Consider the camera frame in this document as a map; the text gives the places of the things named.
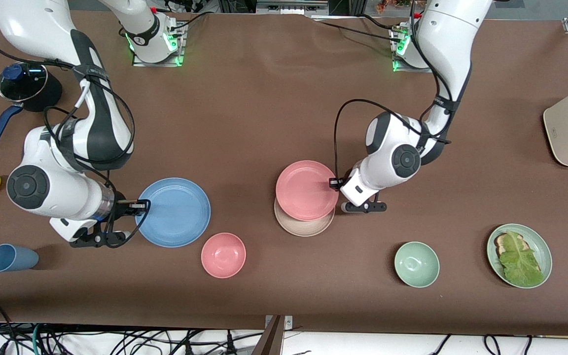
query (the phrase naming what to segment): green bowl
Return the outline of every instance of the green bowl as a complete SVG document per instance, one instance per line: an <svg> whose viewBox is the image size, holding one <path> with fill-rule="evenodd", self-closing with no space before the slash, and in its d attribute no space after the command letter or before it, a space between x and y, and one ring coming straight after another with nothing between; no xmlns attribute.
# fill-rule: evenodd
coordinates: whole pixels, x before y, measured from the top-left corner
<svg viewBox="0 0 568 355"><path fill-rule="evenodd" d="M431 247L419 241L410 241L398 249L394 267L404 283L418 288L431 285L440 274L437 255Z"/></svg>
<svg viewBox="0 0 568 355"><path fill-rule="evenodd" d="M538 285L531 287L524 287L524 286L514 285L513 283L510 283L510 281L505 279L505 276L503 274L503 265L501 265L501 262L498 260L497 246L494 243L494 240L501 234L505 234L507 232L516 232L518 234L521 234L521 236L523 236L523 240L527 241L527 244L530 246L530 248L534 250L534 257L536 258L536 261L538 261L538 265L540 266L540 269L543 272L542 283L539 283ZM488 261L490 262L492 269L494 269L494 272L496 272L496 274L503 281L514 287L518 288L538 287L540 285L543 285L543 283L545 283L545 281L547 281L549 276L552 274L552 253L549 251L547 243L545 243L545 240L541 238L541 236L539 236L538 233L536 233L532 228L525 227L524 225L521 224L514 224L514 223L504 224L501 225L501 227L496 228L494 232L492 232L492 234L490 235L490 238L488 239L488 245L486 246L486 253L488 254Z"/></svg>

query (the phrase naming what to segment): pink plate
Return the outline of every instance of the pink plate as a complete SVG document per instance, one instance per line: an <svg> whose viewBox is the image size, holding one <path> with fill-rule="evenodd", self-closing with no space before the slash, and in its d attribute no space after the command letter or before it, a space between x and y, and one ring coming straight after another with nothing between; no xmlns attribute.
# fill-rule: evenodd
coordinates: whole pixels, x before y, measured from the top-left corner
<svg viewBox="0 0 568 355"><path fill-rule="evenodd" d="M329 186L332 171L322 163L302 160L288 166L278 178L275 196L287 215L304 222L330 214L339 192Z"/></svg>
<svg viewBox="0 0 568 355"><path fill-rule="evenodd" d="M226 279L243 268L247 252L243 241L231 233L218 233L203 245L201 263L208 274Z"/></svg>

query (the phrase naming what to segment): beige plate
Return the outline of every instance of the beige plate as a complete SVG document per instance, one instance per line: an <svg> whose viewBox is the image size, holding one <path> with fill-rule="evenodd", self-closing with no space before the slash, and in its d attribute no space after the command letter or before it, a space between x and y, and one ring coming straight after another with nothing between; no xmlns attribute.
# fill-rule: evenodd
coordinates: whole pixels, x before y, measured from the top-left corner
<svg viewBox="0 0 568 355"><path fill-rule="evenodd" d="M332 222L334 218L334 209L327 216L320 218L318 220L312 220L311 222L304 222L301 220L294 219L282 210L278 200L275 200L273 204L273 209L275 211L275 218L278 220L282 228L298 237L311 237L325 231L325 229Z"/></svg>

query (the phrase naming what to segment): brown tablecloth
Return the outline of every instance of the brown tablecloth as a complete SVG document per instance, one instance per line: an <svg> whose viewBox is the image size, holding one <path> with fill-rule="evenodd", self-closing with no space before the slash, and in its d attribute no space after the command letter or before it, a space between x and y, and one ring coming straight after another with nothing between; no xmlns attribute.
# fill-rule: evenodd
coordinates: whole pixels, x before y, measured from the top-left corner
<svg viewBox="0 0 568 355"><path fill-rule="evenodd" d="M386 213L338 213L322 234L296 238L273 215L282 169L304 159L333 167L334 117L348 99L417 117L432 101L432 76L392 72L386 41L293 15L209 15L191 27L182 68L133 68L112 14L72 15L136 118L135 153L111 174L117 188L135 198L162 178L193 180L210 198L212 220L182 248L137 236L115 250L72 249L47 218L0 191L0 243L41 258L38 270L0 274L0 303L14 321L260 328L264 315L286 314L306 330L568 334L568 169L550 156L541 123L568 95L560 22L483 23L453 144L381 193ZM364 20L338 23L386 34ZM20 54L1 35L0 45ZM0 56L0 71L10 62ZM73 75L51 71L64 86L60 105L71 107ZM7 105L0 98L0 113ZM377 114L365 104L344 111L341 171L365 157ZM0 175L19 164L25 135L40 125L40 114L12 119ZM554 271L539 288L510 287L487 262L487 237L509 222L534 228L552 251ZM248 252L226 280L200 262L218 232L237 234ZM428 288L404 285L393 270L395 251L412 240L439 256Z"/></svg>

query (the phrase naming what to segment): bread slice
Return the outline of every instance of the bread slice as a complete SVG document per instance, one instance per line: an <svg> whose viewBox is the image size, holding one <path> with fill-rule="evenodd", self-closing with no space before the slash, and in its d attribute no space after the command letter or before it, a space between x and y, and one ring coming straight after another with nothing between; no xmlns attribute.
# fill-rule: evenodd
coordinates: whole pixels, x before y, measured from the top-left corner
<svg viewBox="0 0 568 355"><path fill-rule="evenodd" d="M507 236L507 234L501 234L494 240L494 244L497 246L497 255L499 256L499 258L501 257L501 254L505 252L505 247L503 246L504 236ZM521 240L523 250L530 249L530 245L527 243L527 241L525 241L525 239L523 239L523 236L521 236L521 234L519 234L517 238Z"/></svg>

